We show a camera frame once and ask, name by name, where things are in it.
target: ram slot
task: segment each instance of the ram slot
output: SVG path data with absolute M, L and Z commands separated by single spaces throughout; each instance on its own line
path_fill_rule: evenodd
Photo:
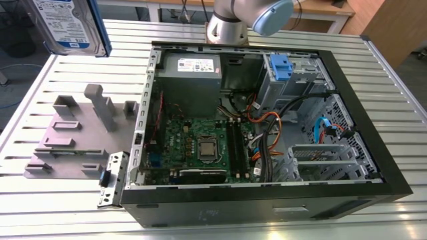
M 229 161 L 230 161 L 230 172 L 235 177 L 239 173 L 237 150 L 235 150 L 235 134 L 234 134 L 234 123 L 227 123 L 227 149 L 229 149 Z
M 235 146 L 235 156 L 238 162 L 238 168 L 241 173 L 241 178 L 249 177 L 249 167 L 247 167 L 247 157 L 245 152 L 245 142 L 243 134 L 241 130 L 241 123 L 235 122 L 233 126 L 234 130 L 234 146 Z

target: sticker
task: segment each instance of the sticker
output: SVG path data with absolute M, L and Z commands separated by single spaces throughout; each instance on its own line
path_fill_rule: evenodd
M 75 17 L 73 0 L 33 0 L 57 42 L 67 48 L 86 49 L 90 39 L 82 21 Z
M 254 175 L 261 176 L 262 175 L 262 169 L 255 167 L 254 168 Z
M 253 106 L 254 106 L 254 108 L 257 108 L 257 109 L 261 109 L 261 107 L 262 107 L 262 105 L 259 105 L 259 104 L 257 103 L 257 101 L 253 102 Z
M 214 59 L 181 58 L 178 60 L 178 71 L 214 73 Z

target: white table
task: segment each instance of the white table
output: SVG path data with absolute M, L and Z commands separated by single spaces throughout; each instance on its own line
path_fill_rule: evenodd
M 174 9 L 182 10 L 182 4 L 170 4 L 170 3 L 161 3 L 161 2 L 149 2 L 149 1 L 135 1 L 135 0 L 98 0 L 98 4 L 101 5 L 114 5 L 114 6 L 127 6 L 127 7 L 142 7 L 147 8 L 150 12 L 150 20 L 151 22 L 159 23 L 162 21 L 162 9 Z M 187 10 L 190 11 L 203 11 L 203 6 L 201 5 L 191 5 L 186 6 Z M 214 7 L 206 7 L 207 12 L 214 12 Z M 298 13 L 294 13 L 293 18 L 298 18 Z M 332 27 L 328 31 L 329 34 L 340 34 L 350 15 L 346 12 L 341 14 L 330 15 L 330 14 L 320 14 L 320 13 L 302 13 L 302 19 L 312 19 L 312 20 L 325 20 L 332 21 Z
M 330 50 L 344 69 L 414 194 L 325 221 L 143 229 L 123 210 L 98 210 L 98 180 L 27 179 L 30 161 L 58 95 L 89 102 L 89 83 L 115 103 L 142 98 L 151 41 L 206 41 L 198 25 L 106 20 L 110 58 L 51 56 L 0 135 L 0 239 L 361 240 L 427 239 L 426 112 L 370 42 L 358 36 L 249 32 L 251 45 Z

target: blue drive bay latch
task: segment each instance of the blue drive bay latch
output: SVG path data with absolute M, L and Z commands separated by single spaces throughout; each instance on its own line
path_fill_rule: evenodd
M 289 81 L 294 72 L 294 64 L 289 60 L 289 56 L 285 54 L 273 54 L 270 55 L 270 60 L 275 80 L 281 82 Z

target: wd hard drive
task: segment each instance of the wd hard drive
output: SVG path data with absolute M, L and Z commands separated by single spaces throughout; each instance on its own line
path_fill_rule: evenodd
M 97 0 L 23 0 L 53 54 L 109 57 L 113 51 Z

